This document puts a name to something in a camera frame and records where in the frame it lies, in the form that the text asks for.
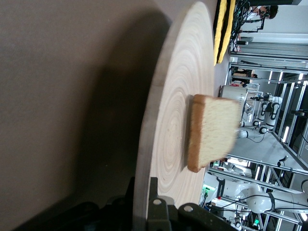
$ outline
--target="round wooden board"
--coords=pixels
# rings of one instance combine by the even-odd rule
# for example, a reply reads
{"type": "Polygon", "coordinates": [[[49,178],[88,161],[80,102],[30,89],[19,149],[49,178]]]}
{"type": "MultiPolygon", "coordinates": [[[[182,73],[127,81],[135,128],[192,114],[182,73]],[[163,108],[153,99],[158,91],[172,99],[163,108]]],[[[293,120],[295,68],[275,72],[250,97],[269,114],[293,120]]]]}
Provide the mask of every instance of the round wooden board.
{"type": "Polygon", "coordinates": [[[212,25],[206,6],[194,3],[172,24],[159,56],[144,113],[136,168],[133,228],[145,229],[149,179],[158,195],[175,206],[198,203],[204,169],[187,169],[190,103],[195,94],[213,95],[212,25]]]}

